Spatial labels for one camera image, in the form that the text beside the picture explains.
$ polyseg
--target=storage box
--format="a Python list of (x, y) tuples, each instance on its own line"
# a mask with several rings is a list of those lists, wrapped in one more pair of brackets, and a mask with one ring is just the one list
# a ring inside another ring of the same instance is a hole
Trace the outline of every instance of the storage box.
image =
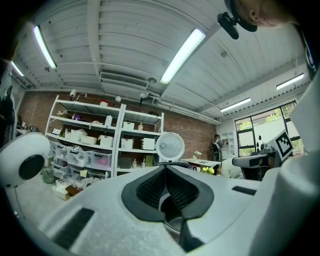
[(81, 140), (83, 133), (79, 130), (71, 130), (70, 140), (74, 142), (79, 142)]
[(55, 144), (55, 157), (58, 159), (66, 159), (68, 148), (69, 147), (62, 144)]
[(53, 175), (61, 180), (67, 180), (71, 178), (71, 172), (69, 166), (62, 167), (54, 162), (51, 162)]
[(100, 137), (100, 145), (113, 147), (114, 146), (114, 137), (101, 135)]
[(127, 130), (133, 130), (135, 128), (135, 123), (134, 122), (123, 122), (122, 128), (127, 129)]
[(155, 139), (154, 138), (143, 138), (141, 140), (141, 148), (143, 150), (155, 150)]
[(69, 132), (69, 131), (65, 131), (64, 132), (64, 137), (66, 138), (66, 139), (71, 139), (71, 132)]
[(112, 154), (103, 154), (91, 151), (91, 164), (92, 169), (109, 170), (111, 168)]
[(131, 169), (132, 158), (130, 157), (120, 157), (119, 158), (119, 168), (121, 169)]
[(90, 151), (81, 151), (79, 149), (67, 149), (66, 160), (68, 164), (84, 167), (89, 161)]
[(52, 187), (52, 191), (53, 191), (53, 194), (58, 197), (58, 198), (61, 198), (63, 200), (68, 200), (70, 199), (70, 195), (69, 193), (66, 191), (66, 185), (63, 185), (63, 184), (57, 184), (57, 185), (54, 185)]
[(81, 142), (85, 143), (85, 144), (94, 145), (97, 143), (97, 138), (91, 137), (91, 136), (86, 136), (86, 135), (82, 134)]
[(121, 148), (122, 149), (133, 149), (134, 148), (134, 139), (133, 138), (122, 138), (121, 139)]
[(70, 172), (71, 172), (71, 179), (75, 182), (81, 182), (80, 179), (80, 168), (74, 168), (74, 167), (69, 167), (70, 168)]

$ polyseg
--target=fluorescent ceiling light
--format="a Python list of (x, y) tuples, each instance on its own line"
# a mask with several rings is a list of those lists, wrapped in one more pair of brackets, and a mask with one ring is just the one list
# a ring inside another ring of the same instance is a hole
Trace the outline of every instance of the fluorescent ceiling light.
[(44, 39), (42, 37), (42, 34), (41, 34), (40, 29), (39, 29), (38, 26), (35, 26), (33, 28), (33, 33), (35, 35), (35, 39), (36, 39), (36, 41), (37, 41), (37, 43), (38, 43), (38, 45), (39, 45), (39, 47), (40, 47), (40, 49), (41, 49), (41, 51), (42, 51), (42, 53), (44, 55), (46, 61), (48, 62), (48, 64), (50, 65), (50, 67), (52, 69), (55, 69), (57, 66), (56, 66), (54, 60), (50, 56), (50, 53), (48, 51), (48, 48), (47, 48), (47, 46), (45, 44), (45, 41), (44, 41)]
[(164, 72), (160, 82), (163, 84), (169, 84), (169, 82), (174, 78), (175, 74), (185, 63), (188, 57), (193, 53), (193, 51), (198, 47), (198, 45), (206, 38), (206, 35), (199, 29), (193, 30), (188, 39), (184, 42), (180, 50), (174, 56), (169, 67)]
[(227, 107), (221, 109), (220, 111), (221, 111), (221, 112), (225, 112), (225, 111), (231, 110), (231, 109), (233, 109), (233, 108), (236, 108), (236, 107), (238, 107), (238, 106), (240, 106), (240, 105), (242, 105), (242, 104), (248, 103), (248, 102), (250, 102), (250, 101), (251, 101), (251, 98), (247, 98), (247, 99), (245, 99), (245, 100), (243, 100), (243, 101), (240, 101), (240, 102), (238, 102), (238, 103), (236, 103), (236, 104), (233, 104), (233, 105), (231, 105), (231, 106), (227, 106)]
[(20, 69), (16, 66), (16, 64), (15, 64), (13, 61), (11, 61), (11, 63), (12, 63), (12, 66), (14, 67), (15, 71), (17, 71), (20, 76), (24, 77), (25, 75), (22, 74), (22, 72), (21, 72)]
[(304, 76), (305, 76), (305, 74), (302, 73), (302, 74), (300, 74), (300, 75), (298, 75), (298, 76), (296, 76), (296, 77), (294, 77), (294, 78), (292, 78), (292, 79), (290, 79), (290, 80), (288, 80), (288, 81), (286, 81), (286, 82), (283, 82), (283, 83), (277, 85), (277, 86), (276, 86), (276, 89), (277, 89), (277, 90), (280, 90), (280, 89), (282, 89), (283, 87), (286, 87), (286, 86), (288, 86), (288, 85), (291, 85), (291, 84), (293, 84), (294, 82), (296, 82), (296, 81), (304, 78)]

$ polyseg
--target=person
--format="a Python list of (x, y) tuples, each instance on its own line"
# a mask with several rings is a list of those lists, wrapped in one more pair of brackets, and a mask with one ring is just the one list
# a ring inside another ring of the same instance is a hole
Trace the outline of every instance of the person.
[(223, 177), (226, 178), (244, 179), (241, 167), (234, 166), (232, 164), (232, 158), (226, 159), (221, 163), (221, 168), (220, 170), (218, 169), (217, 174), (221, 174)]
[(222, 161), (222, 142), (220, 140), (220, 135), (214, 135), (214, 140), (212, 142), (212, 151), (213, 151), (213, 161), (221, 162)]
[(305, 45), (306, 60), (311, 78), (319, 65), (320, 47), (316, 20), (318, 8), (313, 1), (291, 0), (224, 0), (235, 21), (248, 31), (257, 27), (276, 28), (293, 24)]

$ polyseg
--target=table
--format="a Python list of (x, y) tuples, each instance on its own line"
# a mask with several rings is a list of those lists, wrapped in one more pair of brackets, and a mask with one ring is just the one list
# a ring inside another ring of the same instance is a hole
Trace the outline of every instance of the table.
[(182, 159), (182, 160), (187, 161), (198, 172), (200, 172), (200, 170), (203, 167), (214, 167), (216, 165), (221, 165), (221, 162), (209, 161), (209, 160), (203, 160), (203, 159), (188, 158), (188, 159)]

